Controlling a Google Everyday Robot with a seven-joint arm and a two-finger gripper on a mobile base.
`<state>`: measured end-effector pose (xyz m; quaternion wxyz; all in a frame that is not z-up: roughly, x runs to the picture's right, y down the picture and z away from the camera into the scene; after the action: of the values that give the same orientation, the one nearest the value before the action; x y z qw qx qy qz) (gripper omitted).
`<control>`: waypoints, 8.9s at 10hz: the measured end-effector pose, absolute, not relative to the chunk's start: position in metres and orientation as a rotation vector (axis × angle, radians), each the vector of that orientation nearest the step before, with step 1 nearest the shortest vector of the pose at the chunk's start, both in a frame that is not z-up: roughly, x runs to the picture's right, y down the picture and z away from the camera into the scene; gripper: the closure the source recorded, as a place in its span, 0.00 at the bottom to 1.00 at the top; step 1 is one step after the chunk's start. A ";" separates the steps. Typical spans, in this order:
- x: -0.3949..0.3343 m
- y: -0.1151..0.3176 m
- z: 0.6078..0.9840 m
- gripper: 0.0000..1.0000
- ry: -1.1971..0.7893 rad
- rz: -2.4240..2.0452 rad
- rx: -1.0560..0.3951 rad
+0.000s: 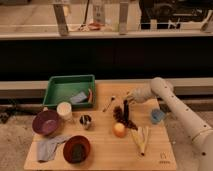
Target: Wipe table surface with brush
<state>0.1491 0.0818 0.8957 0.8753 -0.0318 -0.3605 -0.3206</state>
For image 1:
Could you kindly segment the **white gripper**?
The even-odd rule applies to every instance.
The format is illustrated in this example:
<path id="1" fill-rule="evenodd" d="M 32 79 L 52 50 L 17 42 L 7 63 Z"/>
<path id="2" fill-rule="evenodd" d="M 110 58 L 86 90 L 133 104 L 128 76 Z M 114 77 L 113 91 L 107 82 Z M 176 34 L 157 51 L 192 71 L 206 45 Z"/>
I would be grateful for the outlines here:
<path id="1" fill-rule="evenodd" d="M 127 122 L 129 120 L 129 103 L 144 103 L 151 98 L 154 98 L 155 94 L 152 92 L 151 87 L 149 84 L 145 84 L 141 87 L 134 88 L 131 90 L 127 96 L 126 100 L 123 101 L 124 103 L 124 119 Z"/>

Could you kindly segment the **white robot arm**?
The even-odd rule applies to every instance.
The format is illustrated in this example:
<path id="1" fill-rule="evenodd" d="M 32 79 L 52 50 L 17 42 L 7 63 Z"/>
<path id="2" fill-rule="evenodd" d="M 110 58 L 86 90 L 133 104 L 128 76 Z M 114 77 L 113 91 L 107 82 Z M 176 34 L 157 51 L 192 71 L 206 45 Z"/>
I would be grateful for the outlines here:
<path id="1" fill-rule="evenodd" d="M 144 103 L 153 97 L 160 97 L 167 104 L 199 150 L 197 171 L 213 171 L 213 127 L 174 94 L 170 82 L 155 77 L 148 84 L 132 89 L 125 100 L 129 103 Z"/>

